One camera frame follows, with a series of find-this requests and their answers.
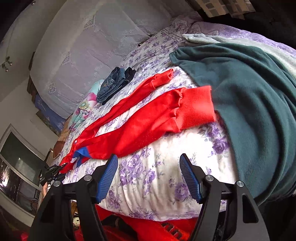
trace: lace curtain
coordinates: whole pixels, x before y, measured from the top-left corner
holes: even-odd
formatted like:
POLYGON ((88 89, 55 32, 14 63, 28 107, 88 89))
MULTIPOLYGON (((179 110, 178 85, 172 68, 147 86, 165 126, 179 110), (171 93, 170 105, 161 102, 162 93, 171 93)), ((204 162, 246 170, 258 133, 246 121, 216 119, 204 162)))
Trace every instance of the lace curtain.
POLYGON ((67 0, 34 56, 30 75, 40 96, 67 118, 95 81, 191 10, 185 0, 67 0))

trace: pillowcase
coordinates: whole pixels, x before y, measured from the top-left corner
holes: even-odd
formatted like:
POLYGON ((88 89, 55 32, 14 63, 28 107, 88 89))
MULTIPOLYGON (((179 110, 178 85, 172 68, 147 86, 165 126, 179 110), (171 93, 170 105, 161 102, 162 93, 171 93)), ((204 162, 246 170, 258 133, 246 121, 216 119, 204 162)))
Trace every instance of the pillowcase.
POLYGON ((213 29, 212 23, 207 22, 195 22, 188 30, 188 34, 205 34, 205 35, 219 35, 220 31, 224 30, 223 24, 215 24, 213 29))
POLYGON ((70 131, 76 130, 77 127, 80 126, 81 123, 84 122, 86 118, 89 116, 89 113, 97 104, 96 95, 103 82, 104 80, 98 80, 97 82, 95 82, 91 87, 91 89, 86 94, 86 96, 80 102, 80 104, 78 105, 76 111, 73 113, 72 118, 69 122, 68 126, 70 131))
POLYGON ((192 24, 196 21, 202 21, 202 17, 198 14, 198 12, 193 11, 187 13, 186 15, 180 15, 174 18, 171 22, 171 25, 165 28, 165 30, 181 37, 182 34, 188 33, 192 24))

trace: ceiling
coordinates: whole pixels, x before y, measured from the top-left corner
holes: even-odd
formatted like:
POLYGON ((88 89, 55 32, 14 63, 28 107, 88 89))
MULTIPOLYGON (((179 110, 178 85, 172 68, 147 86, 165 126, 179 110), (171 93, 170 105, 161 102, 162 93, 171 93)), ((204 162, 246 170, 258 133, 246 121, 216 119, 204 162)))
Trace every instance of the ceiling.
POLYGON ((10 56, 8 72, 0 66, 0 102, 29 78, 29 63, 42 36, 66 0, 36 0, 20 13, 0 43, 0 64, 10 56))

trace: red fabric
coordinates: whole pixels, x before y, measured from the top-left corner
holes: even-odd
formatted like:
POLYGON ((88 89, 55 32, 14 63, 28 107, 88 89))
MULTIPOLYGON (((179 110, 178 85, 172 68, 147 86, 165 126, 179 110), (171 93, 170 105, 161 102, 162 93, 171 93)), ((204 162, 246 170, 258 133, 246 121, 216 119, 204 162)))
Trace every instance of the red fabric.
MULTIPOLYGON (((215 113, 209 85, 175 89, 146 104, 120 128, 86 139, 76 144, 76 149, 86 147, 88 155, 94 159, 108 159, 112 153, 123 157, 156 141, 166 132, 179 133, 213 121, 215 113)), ((88 159, 83 157, 81 163, 88 159)))
MULTIPOLYGON (((95 205, 95 207, 101 221, 114 214, 113 212, 101 208, 99 205, 95 205)), ((126 217, 120 214, 116 215, 121 217, 126 224, 132 227, 137 233, 138 241, 187 241, 197 222, 197 218, 156 222, 152 220, 126 217)), ((132 237, 117 228, 109 226, 103 226, 103 228, 108 241, 134 241, 132 237)), ((80 227, 78 230, 74 231, 74 235, 76 241, 84 241, 80 227)), ((28 234, 23 233, 21 238, 22 241, 27 241, 28 234)))
MULTIPOLYGON (((110 216, 113 214, 112 212, 101 208, 99 205, 96 205, 96 210, 98 212, 100 220, 104 220, 107 216, 110 216)), ((121 217, 126 224, 131 226, 132 229, 136 231, 139 241, 188 240, 197 222, 197 218, 156 222, 152 220, 126 217, 120 214, 116 214, 116 215, 121 217)))
POLYGON ((93 138, 98 132, 99 128, 108 123, 109 121, 115 119, 120 116, 122 113, 129 110, 131 107, 145 99, 149 94, 154 91, 158 86, 167 84, 173 77, 173 69, 169 69, 161 74, 153 75, 152 77, 144 80, 128 97, 119 101, 116 105, 114 105, 111 110, 104 115, 103 117, 97 119, 91 125, 83 130, 78 138, 74 140, 72 144, 71 150, 68 155, 66 155, 60 165, 64 163, 68 163, 61 173, 66 173, 67 171, 73 168, 73 163, 70 163, 72 160, 73 153, 79 149, 77 146, 84 140, 93 138))

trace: light fixture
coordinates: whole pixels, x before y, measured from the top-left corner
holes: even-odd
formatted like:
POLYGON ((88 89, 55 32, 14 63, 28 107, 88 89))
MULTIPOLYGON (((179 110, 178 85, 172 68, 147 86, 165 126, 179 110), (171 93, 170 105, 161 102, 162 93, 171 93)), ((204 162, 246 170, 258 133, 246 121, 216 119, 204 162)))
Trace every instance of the light fixture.
POLYGON ((6 62, 9 63, 10 66, 12 66, 12 62, 9 61, 9 56, 6 58, 6 62))
POLYGON ((2 68, 5 69, 5 72, 8 71, 8 68, 5 66, 5 63, 2 64, 2 68))

